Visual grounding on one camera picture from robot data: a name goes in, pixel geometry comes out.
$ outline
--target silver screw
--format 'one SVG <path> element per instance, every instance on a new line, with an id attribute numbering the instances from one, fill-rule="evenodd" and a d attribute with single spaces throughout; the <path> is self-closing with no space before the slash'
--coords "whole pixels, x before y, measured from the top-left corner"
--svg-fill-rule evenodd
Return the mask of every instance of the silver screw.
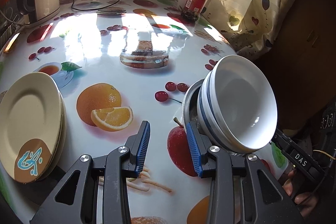
<path id="1" fill-rule="evenodd" d="M 125 153 L 127 152 L 128 148 L 126 146 L 120 146 L 118 147 L 118 152 L 119 153 Z"/>
<path id="2" fill-rule="evenodd" d="M 218 151 L 219 151 L 219 147 L 218 147 L 218 146 L 215 146 L 215 145 L 213 145 L 213 146 L 211 146 L 211 147 L 210 147 L 210 151 L 211 151 L 211 152 L 214 152 L 214 153 L 216 153 L 216 152 L 218 152 Z"/>
<path id="3" fill-rule="evenodd" d="M 81 161 L 82 162 L 86 162 L 86 161 L 88 161 L 90 159 L 90 156 L 89 155 L 83 155 L 83 156 L 81 156 Z"/>
<path id="4" fill-rule="evenodd" d="M 255 154 L 249 154 L 247 158 L 251 161 L 256 161 L 258 157 Z"/>

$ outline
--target bowl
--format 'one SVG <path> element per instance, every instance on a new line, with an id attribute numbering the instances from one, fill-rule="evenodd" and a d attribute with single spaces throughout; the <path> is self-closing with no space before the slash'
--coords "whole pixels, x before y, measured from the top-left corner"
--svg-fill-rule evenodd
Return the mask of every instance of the bowl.
<path id="1" fill-rule="evenodd" d="M 213 144 L 216 144 L 227 151 L 234 153 L 248 153 L 250 151 L 244 150 L 244 147 L 237 143 L 232 143 L 225 136 L 221 128 L 216 122 L 215 117 L 212 114 L 211 108 L 208 103 L 207 84 L 209 83 L 211 73 L 207 75 L 199 90 L 199 96 L 197 99 L 197 115 L 198 121 L 201 125 L 204 133 L 210 138 Z"/>
<path id="2" fill-rule="evenodd" d="M 264 147 L 277 125 L 277 104 L 265 75 L 238 55 L 223 57 L 209 79 L 209 104 L 223 133 L 247 150 Z"/>

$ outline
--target beige plate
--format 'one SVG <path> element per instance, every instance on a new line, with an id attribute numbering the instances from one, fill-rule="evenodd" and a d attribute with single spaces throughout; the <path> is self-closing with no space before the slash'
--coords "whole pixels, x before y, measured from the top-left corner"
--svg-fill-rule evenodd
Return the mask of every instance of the beige plate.
<path id="1" fill-rule="evenodd" d="M 58 143 L 62 105 L 54 80 L 42 72 L 21 77 L 0 104 L 0 161 L 22 183 L 38 179 Z"/>
<path id="2" fill-rule="evenodd" d="M 50 173 L 56 167 L 59 161 L 59 158 L 61 157 L 62 151 L 63 151 L 63 147 L 65 143 L 65 136 L 67 135 L 67 112 L 65 109 L 65 103 L 64 103 L 61 93 L 59 95 L 61 97 L 61 102 L 62 102 L 62 123 L 61 123 L 62 126 L 61 126 L 61 131 L 59 133 L 58 145 L 57 145 L 56 152 L 53 155 L 53 159 L 51 160 L 49 167 L 43 173 L 43 175 L 39 178 L 39 180 L 45 179 L 48 175 L 50 175 Z"/>

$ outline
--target tea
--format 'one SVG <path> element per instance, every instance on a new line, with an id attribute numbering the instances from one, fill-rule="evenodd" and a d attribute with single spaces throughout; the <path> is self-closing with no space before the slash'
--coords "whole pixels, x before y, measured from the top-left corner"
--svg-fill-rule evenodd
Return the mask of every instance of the tea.
<path id="1" fill-rule="evenodd" d="M 59 71 L 59 69 L 56 66 L 45 66 L 45 67 L 43 67 L 42 69 L 39 70 L 39 72 L 44 72 L 48 75 L 53 75 L 58 71 Z"/>

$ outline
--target apple stem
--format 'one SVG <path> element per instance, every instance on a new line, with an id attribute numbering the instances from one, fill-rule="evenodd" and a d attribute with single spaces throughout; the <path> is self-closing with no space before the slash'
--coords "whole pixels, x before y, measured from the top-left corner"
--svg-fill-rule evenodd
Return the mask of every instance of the apple stem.
<path id="1" fill-rule="evenodd" d="M 169 99 L 174 100 L 174 101 L 179 102 L 180 104 L 182 104 L 182 102 L 179 101 L 179 100 L 176 100 L 176 99 L 173 99 L 173 98 L 169 98 Z"/>
<path id="2" fill-rule="evenodd" d="M 180 127 L 183 127 L 182 123 L 180 123 L 180 121 L 175 117 L 174 122 L 176 122 Z"/>

